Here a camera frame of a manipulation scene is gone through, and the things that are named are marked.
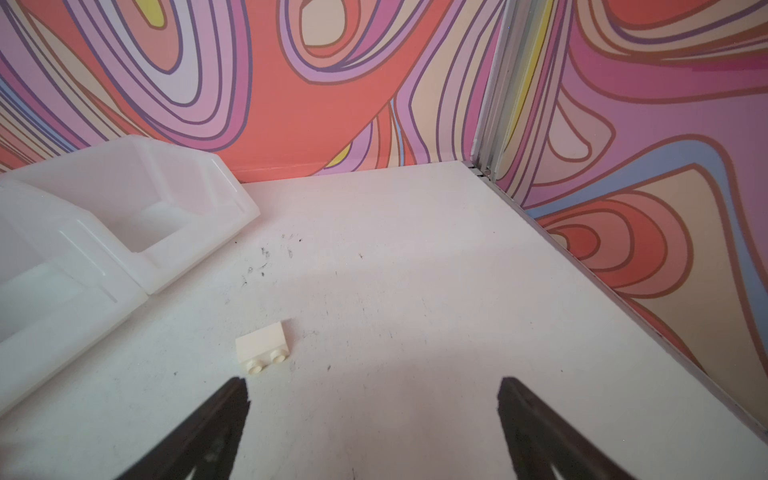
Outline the right translucent plastic bin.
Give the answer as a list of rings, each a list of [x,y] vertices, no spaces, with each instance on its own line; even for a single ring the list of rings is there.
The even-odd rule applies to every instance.
[[[5,173],[44,213],[72,215],[147,294],[173,283],[260,210],[213,153],[130,135]]]

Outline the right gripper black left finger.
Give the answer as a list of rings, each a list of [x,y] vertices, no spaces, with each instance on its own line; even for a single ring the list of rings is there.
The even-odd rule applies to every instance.
[[[228,479],[250,409],[246,380],[232,377],[122,479]]]

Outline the small white lego brick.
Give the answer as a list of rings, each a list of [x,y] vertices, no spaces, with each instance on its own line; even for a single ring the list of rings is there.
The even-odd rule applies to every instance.
[[[290,356],[281,321],[238,337],[235,349],[237,360],[248,375],[256,375]]]

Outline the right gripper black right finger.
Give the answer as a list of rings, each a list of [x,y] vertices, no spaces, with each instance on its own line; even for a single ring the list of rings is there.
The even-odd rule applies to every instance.
[[[515,377],[502,379],[498,415],[518,479],[630,479]]]

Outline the middle translucent plastic bin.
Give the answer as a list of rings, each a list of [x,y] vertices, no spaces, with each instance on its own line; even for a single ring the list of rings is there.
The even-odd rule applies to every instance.
[[[7,412],[148,298],[89,213],[1,182],[1,410]]]

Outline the translucent plastic bin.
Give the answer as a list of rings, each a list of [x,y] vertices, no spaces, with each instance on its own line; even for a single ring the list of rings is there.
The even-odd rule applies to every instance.
[[[1,410],[7,412],[148,298],[89,213],[1,182]]]
[[[213,153],[130,135],[5,173],[44,213],[72,215],[147,294],[173,283],[260,210]]]

